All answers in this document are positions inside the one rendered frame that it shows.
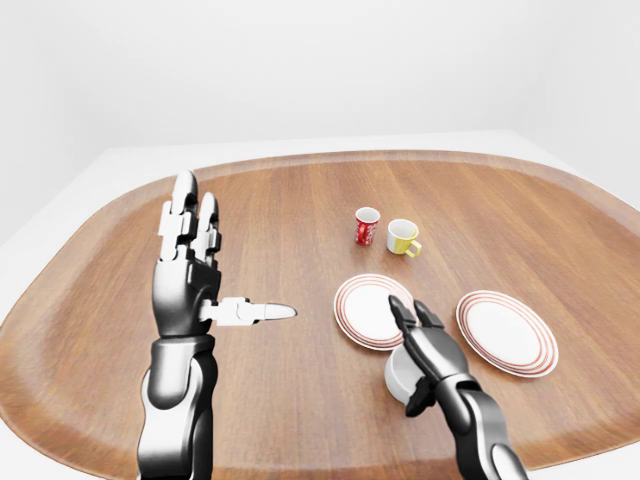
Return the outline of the red patterned mug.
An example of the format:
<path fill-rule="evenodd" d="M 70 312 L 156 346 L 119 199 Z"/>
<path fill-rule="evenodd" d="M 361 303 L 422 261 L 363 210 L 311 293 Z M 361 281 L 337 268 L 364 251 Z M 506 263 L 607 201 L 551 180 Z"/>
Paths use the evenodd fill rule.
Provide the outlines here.
<path fill-rule="evenodd" d="M 355 212 L 355 217 L 357 220 L 356 243 L 362 246 L 371 245 L 381 217 L 379 211 L 365 206 Z"/>

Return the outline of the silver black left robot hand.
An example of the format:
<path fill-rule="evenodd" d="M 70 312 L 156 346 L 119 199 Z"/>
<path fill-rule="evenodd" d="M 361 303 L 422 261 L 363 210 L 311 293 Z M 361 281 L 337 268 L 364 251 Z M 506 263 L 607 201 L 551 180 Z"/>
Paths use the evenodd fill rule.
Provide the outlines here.
<path fill-rule="evenodd" d="M 172 198 L 163 204 L 158 235 L 162 243 L 154 269 L 152 307 L 161 337 L 203 335 L 212 323 L 251 326 L 297 315 L 290 305 L 256 304 L 245 297 L 217 299 L 221 285 L 215 260 L 221 248 L 218 203 L 210 192 L 198 197 L 192 171 L 177 175 Z"/>

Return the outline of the white plate with red rings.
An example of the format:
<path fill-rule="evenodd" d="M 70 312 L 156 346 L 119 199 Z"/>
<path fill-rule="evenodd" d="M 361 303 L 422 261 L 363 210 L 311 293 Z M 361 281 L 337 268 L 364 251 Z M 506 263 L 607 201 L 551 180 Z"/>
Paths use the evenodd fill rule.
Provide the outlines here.
<path fill-rule="evenodd" d="M 388 297 L 396 296 L 412 312 L 414 298 L 398 281 L 380 274 L 361 274 L 346 280 L 334 296 L 334 315 L 341 330 L 367 348 L 388 351 L 403 342 Z"/>
<path fill-rule="evenodd" d="M 458 302 L 456 320 L 472 349 L 504 372 L 539 378 L 558 364 L 559 348 L 551 329 L 530 307 L 509 295 L 470 292 Z"/>

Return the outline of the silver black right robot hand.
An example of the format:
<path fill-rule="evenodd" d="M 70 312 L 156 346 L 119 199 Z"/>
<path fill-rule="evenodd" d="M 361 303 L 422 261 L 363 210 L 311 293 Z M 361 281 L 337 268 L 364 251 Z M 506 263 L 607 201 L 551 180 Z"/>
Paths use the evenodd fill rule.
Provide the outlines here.
<path fill-rule="evenodd" d="M 388 296 L 395 323 L 403 336 L 403 346 L 422 372 L 416 390 L 405 408 L 407 417 L 417 417 L 438 401 L 437 387 L 449 378 L 471 381 L 468 361 L 459 344 L 445 331 L 444 324 L 423 302 L 415 300 L 417 316 L 395 295 Z"/>

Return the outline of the white and yellow mug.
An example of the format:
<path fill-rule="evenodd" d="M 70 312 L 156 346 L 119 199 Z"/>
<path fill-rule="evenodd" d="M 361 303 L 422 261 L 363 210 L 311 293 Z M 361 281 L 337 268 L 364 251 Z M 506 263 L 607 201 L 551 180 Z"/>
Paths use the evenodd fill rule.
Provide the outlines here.
<path fill-rule="evenodd" d="M 394 219 L 387 228 L 387 249 L 395 255 L 408 255 L 416 258 L 420 255 L 422 246 L 416 240 L 419 234 L 418 226 L 407 219 Z"/>

